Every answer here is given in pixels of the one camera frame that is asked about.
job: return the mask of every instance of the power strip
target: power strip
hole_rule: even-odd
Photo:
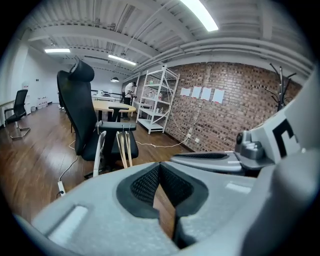
[[[64,197],[66,194],[66,191],[62,181],[58,181],[58,187],[59,187],[59,191],[63,191],[63,193],[61,193],[61,196]]]

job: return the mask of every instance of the shelving unit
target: shelving unit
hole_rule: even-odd
[[[147,128],[148,134],[150,134],[151,132],[165,132],[179,78],[180,74],[175,74],[174,72],[169,70],[167,68],[167,65],[162,66],[160,70],[156,70],[153,72],[147,71],[139,101],[140,104],[138,108],[138,113],[136,115],[136,123],[139,122],[141,125]],[[146,91],[150,89],[154,90],[154,94],[152,91],[149,92],[149,95],[151,93],[153,97],[145,95]],[[140,107],[142,103],[145,103],[145,101],[149,101],[149,104],[152,105],[152,107],[149,109]],[[157,113],[157,108],[167,109],[163,113]],[[146,119],[139,117],[142,113],[147,114]]]

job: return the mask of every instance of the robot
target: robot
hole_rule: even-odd
[[[262,255],[273,252],[315,203],[320,188],[320,81],[234,151],[179,154],[91,178],[16,220],[49,255]],[[161,185],[176,209],[171,240],[153,198]]]

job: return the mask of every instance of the person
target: person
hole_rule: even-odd
[[[60,110],[64,110],[64,109],[65,109],[64,103],[62,102],[62,99],[61,99],[61,96],[60,96],[60,93],[59,93],[58,89],[56,90],[56,93],[58,94],[58,98],[59,98],[58,108],[59,108]]]
[[[130,82],[128,83],[124,88],[124,104],[131,105],[131,99],[136,98],[135,95],[135,87],[137,87],[136,82]],[[123,113],[122,117],[124,120],[130,120],[128,117],[128,113]]]

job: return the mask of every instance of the chair backrest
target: chair backrest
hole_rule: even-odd
[[[18,90],[16,92],[14,106],[13,106],[13,112],[17,117],[23,117],[27,115],[26,109],[25,109],[25,100],[27,96],[28,90]]]
[[[70,72],[59,71],[57,74],[58,91],[75,131],[74,148],[77,155],[82,154],[97,122],[90,84],[94,77],[93,68],[78,58]]]

